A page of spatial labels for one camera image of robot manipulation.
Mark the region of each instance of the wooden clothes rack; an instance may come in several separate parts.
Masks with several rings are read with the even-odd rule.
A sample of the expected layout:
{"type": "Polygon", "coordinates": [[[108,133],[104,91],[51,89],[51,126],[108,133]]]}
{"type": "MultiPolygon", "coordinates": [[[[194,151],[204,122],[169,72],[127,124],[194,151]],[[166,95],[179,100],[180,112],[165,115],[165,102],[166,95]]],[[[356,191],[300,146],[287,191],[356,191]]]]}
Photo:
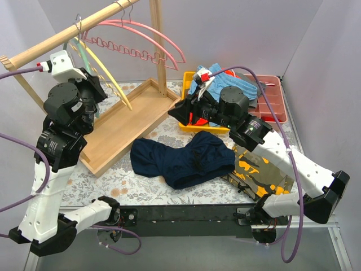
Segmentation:
{"type": "MultiPolygon", "coordinates": [[[[84,32],[95,27],[101,21],[138,1],[119,0],[112,3],[83,19],[81,31],[84,32]]],[[[161,0],[149,0],[149,6],[152,27],[162,32],[161,0]]],[[[15,71],[78,34],[78,28],[76,25],[72,25],[10,59],[6,56],[0,57],[0,62],[7,70],[15,71]]],[[[154,40],[162,47],[164,46],[163,39],[159,35],[154,34],[154,40]]],[[[156,47],[155,50],[161,58],[164,58],[164,52],[156,47]]],[[[44,111],[43,100],[26,79],[22,75],[14,77],[44,111]]],[[[157,77],[158,81],[149,78],[127,96],[133,106],[132,111],[128,110],[121,101],[117,102],[95,121],[94,131],[85,137],[88,144],[81,153],[80,160],[96,177],[100,177],[126,154],[136,138],[145,136],[165,120],[168,109],[180,100],[179,96],[166,87],[165,64],[162,61],[157,65],[157,77]]]]}

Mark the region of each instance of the gray floor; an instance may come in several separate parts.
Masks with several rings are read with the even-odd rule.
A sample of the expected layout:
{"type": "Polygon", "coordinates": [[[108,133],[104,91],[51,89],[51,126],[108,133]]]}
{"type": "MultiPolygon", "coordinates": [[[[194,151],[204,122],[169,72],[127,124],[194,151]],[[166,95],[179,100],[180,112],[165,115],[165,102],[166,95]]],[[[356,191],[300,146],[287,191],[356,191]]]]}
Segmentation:
{"type": "MultiPolygon", "coordinates": [[[[286,256],[293,248],[297,229],[291,229],[286,256]]],[[[327,228],[304,228],[295,260],[284,264],[280,244],[265,248],[232,237],[148,237],[141,250],[124,256],[100,246],[96,230],[80,233],[63,253],[40,258],[37,271],[72,270],[341,270],[327,228]]],[[[132,250],[134,239],[118,246],[132,250]]]]}

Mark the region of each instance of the robotic arm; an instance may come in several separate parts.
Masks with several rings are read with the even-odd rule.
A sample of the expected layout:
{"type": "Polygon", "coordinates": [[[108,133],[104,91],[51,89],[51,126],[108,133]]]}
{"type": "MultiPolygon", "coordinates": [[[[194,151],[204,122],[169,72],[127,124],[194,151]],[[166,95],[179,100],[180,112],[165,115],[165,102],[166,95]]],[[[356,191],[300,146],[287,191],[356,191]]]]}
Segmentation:
{"type": "MultiPolygon", "coordinates": [[[[58,82],[44,103],[47,116],[43,122],[37,148],[47,157],[50,178],[46,187],[29,201],[25,216],[9,232],[16,243],[31,243],[30,251],[46,256],[66,250],[82,230],[100,222],[114,222],[119,203],[102,196],[89,206],[68,213],[58,213],[69,177],[87,142],[84,135],[94,129],[96,105],[107,95],[99,79],[85,69],[76,69],[66,51],[40,63],[58,82]]],[[[45,179],[45,164],[35,154],[35,177],[32,194],[45,179]]]]}
{"type": "MultiPolygon", "coordinates": [[[[175,105],[168,114],[183,125],[194,124],[201,117],[230,129],[230,138],[248,151],[266,158],[287,175],[295,178],[288,152],[281,136],[263,120],[248,113],[249,99],[234,86],[222,89],[219,102],[207,92],[214,77],[210,71],[201,69],[193,79],[196,91],[175,105]]],[[[333,173],[292,150],[303,188],[304,215],[313,221],[325,224],[342,198],[349,181],[343,171],[333,173]]],[[[245,214],[245,219],[265,223],[274,217],[300,213],[297,193],[265,195],[254,209],[245,214]]]]}

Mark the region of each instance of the wooden base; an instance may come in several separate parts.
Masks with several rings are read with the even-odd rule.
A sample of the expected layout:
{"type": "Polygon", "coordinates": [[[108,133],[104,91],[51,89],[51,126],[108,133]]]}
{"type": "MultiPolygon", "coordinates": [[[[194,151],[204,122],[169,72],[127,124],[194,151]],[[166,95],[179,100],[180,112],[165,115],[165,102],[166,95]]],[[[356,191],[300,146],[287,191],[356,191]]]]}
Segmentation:
{"type": "Polygon", "coordinates": [[[167,97],[159,93],[157,81],[149,78],[128,96],[130,111],[122,102],[116,103],[95,122],[94,131],[80,160],[99,178],[131,148],[133,141],[144,137],[167,117],[167,111],[180,97],[167,89],[167,97]]]}

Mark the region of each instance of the floral pattern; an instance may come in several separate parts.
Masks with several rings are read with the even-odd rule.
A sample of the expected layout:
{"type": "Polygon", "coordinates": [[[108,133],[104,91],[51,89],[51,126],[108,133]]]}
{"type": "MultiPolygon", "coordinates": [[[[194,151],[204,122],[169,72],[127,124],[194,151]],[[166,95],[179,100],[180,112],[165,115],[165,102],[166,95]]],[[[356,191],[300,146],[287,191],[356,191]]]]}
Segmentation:
{"type": "MultiPolygon", "coordinates": [[[[120,84],[125,94],[135,89],[140,82],[120,84]]],[[[170,81],[167,87],[181,95],[182,82],[170,81]]],[[[109,109],[119,101],[110,89],[105,88],[109,98],[99,105],[100,113],[109,109]]],[[[290,123],[283,125],[291,145],[297,145],[296,136],[290,123]]],[[[146,137],[173,148],[180,148],[191,141],[194,133],[180,130],[178,122],[168,117],[146,137]]],[[[233,146],[233,141],[227,134],[219,135],[227,147],[233,146]]],[[[111,196],[121,205],[166,205],[166,204],[226,204],[253,202],[244,193],[224,179],[218,177],[201,185],[182,190],[169,187],[164,178],[159,176],[147,178],[134,173],[130,153],[128,152],[116,162],[100,178],[95,176],[82,164],[78,163],[71,175],[63,196],[62,206],[84,206],[99,196],[111,196]]]]}

